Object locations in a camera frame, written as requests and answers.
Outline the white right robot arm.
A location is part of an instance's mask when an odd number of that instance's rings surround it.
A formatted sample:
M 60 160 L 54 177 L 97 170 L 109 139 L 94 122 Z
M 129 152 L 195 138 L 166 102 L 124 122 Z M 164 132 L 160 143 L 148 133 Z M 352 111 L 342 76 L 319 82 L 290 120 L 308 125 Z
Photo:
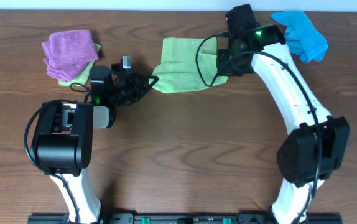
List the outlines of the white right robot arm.
M 339 169 L 350 133 L 344 117 L 334 118 L 317 100 L 275 24 L 260 26 L 249 4 L 225 15 L 228 48 L 218 51 L 219 76 L 260 76 L 283 117 L 288 137 L 277 152 L 283 176 L 267 213 L 247 214 L 241 223 L 341 223 L 334 215 L 307 215 L 317 189 Z

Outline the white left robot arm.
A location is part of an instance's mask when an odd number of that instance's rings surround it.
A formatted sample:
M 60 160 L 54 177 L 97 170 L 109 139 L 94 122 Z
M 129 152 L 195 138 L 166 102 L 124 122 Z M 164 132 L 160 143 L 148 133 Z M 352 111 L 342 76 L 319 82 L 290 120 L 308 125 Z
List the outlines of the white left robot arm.
M 101 201 L 87 169 L 93 131 L 111 128 L 117 107 L 138 102 L 159 80 L 137 73 L 125 59 L 110 67 L 95 66 L 89 76 L 90 86 L 70 84 L 72 90 L 86 94 L 82 102 L 45 102 L 27 124 L 26 130 L 36 124 L 32 140 L 24 136 L 27 156 L 56 183 L 69 210 L 61 217 L 29 217 L 31 223 L 101 223 Z

